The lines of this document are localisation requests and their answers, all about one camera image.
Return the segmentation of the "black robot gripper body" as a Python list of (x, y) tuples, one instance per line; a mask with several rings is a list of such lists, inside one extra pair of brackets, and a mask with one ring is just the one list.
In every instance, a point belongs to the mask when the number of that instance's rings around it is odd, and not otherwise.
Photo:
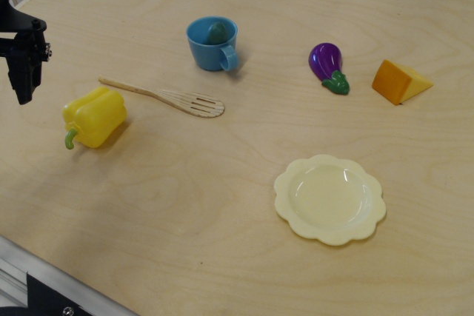
[(1, 0), (1, 33), (15, 33), (20, 39), (1, 38), (1, 57), (6, 57), (10, 49), (19, 46), (34, 53), (40, 59), (47, 59), (47, 42), (44, 31), (45, 21), (15, 9), (10, 0)]

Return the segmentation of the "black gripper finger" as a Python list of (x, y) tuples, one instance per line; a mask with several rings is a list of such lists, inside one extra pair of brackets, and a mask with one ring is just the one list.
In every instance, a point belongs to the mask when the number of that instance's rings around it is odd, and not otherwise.
[(18, 33), (7, 47), (8, 75), (20, 105), (33, 100), (41, 85), (41, 69), (51, 57), (50, 44), (43, 33)]

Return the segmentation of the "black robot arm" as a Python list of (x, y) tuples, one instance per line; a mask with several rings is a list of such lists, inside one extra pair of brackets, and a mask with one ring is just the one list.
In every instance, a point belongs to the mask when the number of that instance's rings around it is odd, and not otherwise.
[(20, 105), (32, 101), (41, 85), (41, 68), (51, 57), (45, 41), (47, 23), (15, 9), (10, 0), (1, 0), (1, 33), (13, 38), (1, 39), (1, 57), (6, 59), (11, 86)]

